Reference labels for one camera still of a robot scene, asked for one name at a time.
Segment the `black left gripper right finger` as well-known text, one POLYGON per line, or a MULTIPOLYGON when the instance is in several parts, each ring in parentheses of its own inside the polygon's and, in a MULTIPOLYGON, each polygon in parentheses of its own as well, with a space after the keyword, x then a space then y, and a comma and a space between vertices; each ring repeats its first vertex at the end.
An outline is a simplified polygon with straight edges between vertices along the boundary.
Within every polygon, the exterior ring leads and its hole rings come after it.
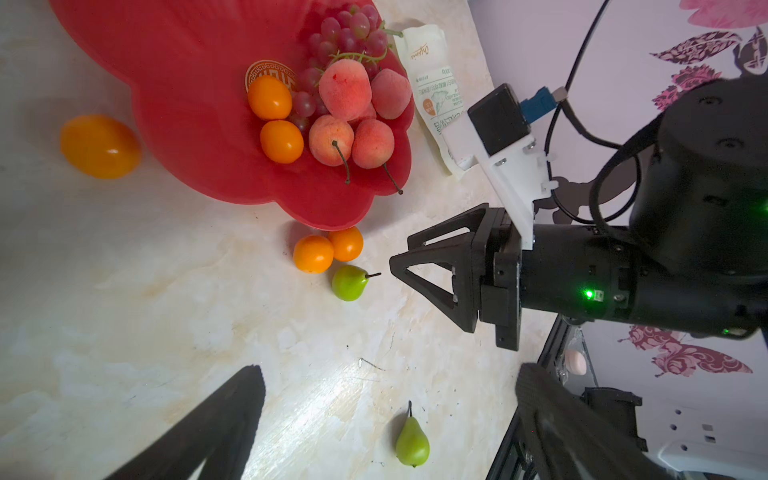
POLYGON ((524 363, 515 386, 526 445, 541 479, 668 479, 543 367, 524 363))

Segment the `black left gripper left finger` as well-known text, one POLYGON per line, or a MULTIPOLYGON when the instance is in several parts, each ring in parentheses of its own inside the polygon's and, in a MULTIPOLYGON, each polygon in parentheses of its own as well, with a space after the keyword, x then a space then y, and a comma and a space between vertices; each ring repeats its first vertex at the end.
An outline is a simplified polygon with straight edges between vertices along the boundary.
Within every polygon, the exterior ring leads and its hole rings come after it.
POLYGON ((261 368, 250 365, 222 386, 111 479, 240 479, 265 402, 261 368))

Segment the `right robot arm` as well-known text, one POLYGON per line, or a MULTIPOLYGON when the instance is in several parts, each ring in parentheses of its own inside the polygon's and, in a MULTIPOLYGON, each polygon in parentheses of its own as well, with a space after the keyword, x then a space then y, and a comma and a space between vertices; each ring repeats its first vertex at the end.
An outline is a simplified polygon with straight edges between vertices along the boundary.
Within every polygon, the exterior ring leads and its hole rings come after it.
POLYGON ((766 330, 765 78, 698 86, 617 146, 591 184, 589 225, 535 223, 556 183, 508 85, 448 136, 501 203, 411 235, 389 264, 461 330, 492 324, 515 350, 527 309, 739 340, 766 330))

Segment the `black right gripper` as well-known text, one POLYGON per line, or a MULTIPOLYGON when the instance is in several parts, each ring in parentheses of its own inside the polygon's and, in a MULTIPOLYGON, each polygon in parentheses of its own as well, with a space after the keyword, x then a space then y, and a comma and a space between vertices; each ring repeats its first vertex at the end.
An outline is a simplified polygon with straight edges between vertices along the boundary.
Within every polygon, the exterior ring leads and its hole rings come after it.
POLYGON ((538 225, 533 248, 525 250, 506 211, 482 203, 412 234, 407 245, 390 258, 391 273, 463 332, 474 333, 478 318, 494 325, 500 348, 519 349, 524 309, 578 324, 631 322, 636 252, 595 227, 538 225), (472 258, 485 258, 481 300, 472 258), (410 270, 428 264, 448 266, 451 292, 410 270))

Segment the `pink fake peach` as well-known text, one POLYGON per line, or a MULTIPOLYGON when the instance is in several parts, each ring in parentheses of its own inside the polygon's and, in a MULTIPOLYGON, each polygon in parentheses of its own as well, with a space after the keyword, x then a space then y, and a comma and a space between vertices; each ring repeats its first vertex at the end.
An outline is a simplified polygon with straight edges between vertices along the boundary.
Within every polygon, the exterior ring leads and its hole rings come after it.
POLYGON ((387 120, 398 118, 411 101, 409 80, 391 69, 381 70, 371 82, 372 105, 387 120))
POLYGON ((354 131, 350 124, 330 114, 319 117, 309 131, 312 156, 329 167, 344 166, 345 183, 350 184, 349 158, 354 144, 354 131))
POLYGON ((370 80, 364 66, 342 59, 331 64, 322 74, 318 91, 328 112, 343 121, 361 115, 372 100, 370 80))
POLYGON ((372 170, 382 168, 399 195, 402 188, 389 172, 387 162, 395 148, 394 134, 391 128, 376 119, 362 120, 356 129, 352 147, 352 160, 360 168, 372 170))

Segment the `purple fake grape bunch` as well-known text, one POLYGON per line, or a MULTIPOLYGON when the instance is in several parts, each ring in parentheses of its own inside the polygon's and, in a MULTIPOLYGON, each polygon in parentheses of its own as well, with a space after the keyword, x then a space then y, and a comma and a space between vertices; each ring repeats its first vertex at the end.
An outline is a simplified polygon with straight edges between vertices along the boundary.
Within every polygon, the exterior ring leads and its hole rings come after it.
MULTIPOLYGON (((308 38, 309 66, 299 74, 294 87, 293 113, 289 120, 304 132, 313 121, 330 114, 320 98, 318 84, 327 68, 339 60, 361 63, 367 71, 370 85, 383 69, 391 69, 404 76, 392 62, 391 53, 392 41, 401 32, 388 28, 371 4, 349 4, 324 18, 320 30, 308 38)), ((384 119, 377 114, 371 100, 361 115, 346 122, 376 118, 384 119)))

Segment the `orange fake kumquat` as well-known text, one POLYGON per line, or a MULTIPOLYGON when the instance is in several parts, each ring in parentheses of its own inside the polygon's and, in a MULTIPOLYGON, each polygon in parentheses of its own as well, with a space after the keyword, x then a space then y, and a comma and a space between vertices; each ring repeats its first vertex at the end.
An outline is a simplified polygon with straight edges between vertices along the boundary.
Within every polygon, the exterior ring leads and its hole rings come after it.
POLYGON ((247 95, 252 112, 261 120, 286 119, 293 109, 291 91, 270 75, 256 78, 248 87, 247 95))
POLYGON ((134 132, 103 115, 84 115, 67 121, 60 131, 60 150, 74 168, 105 180, 128 175, 142 158, 134 132))
POLYGON ((355 226, 329 232, 328 239, 333 247, 334 259, 340 262, 350 262, 357 259, 364 248, 363 235, 355 226))
POLYGON ((293 262, 304 273, 324 273, 333 261, 333 245, 329 239, 320 235, 309 235, 300 239, 293 250, 293 262))
POLYGON ((287 120, 265 123, 260 132, 264 154, 273 162, 292 164, 304 151, 304 137, 299 128, 287 120))

